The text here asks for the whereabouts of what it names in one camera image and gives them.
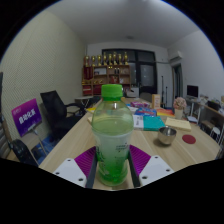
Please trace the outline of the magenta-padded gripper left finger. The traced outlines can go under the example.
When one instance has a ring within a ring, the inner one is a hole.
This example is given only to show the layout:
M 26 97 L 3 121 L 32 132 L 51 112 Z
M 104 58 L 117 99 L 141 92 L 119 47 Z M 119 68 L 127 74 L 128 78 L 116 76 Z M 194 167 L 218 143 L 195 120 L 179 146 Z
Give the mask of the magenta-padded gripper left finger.
M 96 168 L 96 147 L 91 147 L 75 159 L 65 159 L 53 174 L 78 186 L 92 188 Z

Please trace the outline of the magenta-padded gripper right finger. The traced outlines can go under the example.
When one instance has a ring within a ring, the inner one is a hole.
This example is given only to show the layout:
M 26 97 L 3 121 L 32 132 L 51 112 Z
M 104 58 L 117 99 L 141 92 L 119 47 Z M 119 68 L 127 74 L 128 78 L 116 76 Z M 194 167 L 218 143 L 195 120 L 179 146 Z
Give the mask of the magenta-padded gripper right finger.
M 150 184 L 174 172 L 159 155 L 150 156 L 133 145 L 130 146 L 128 160 L 135 188 Z

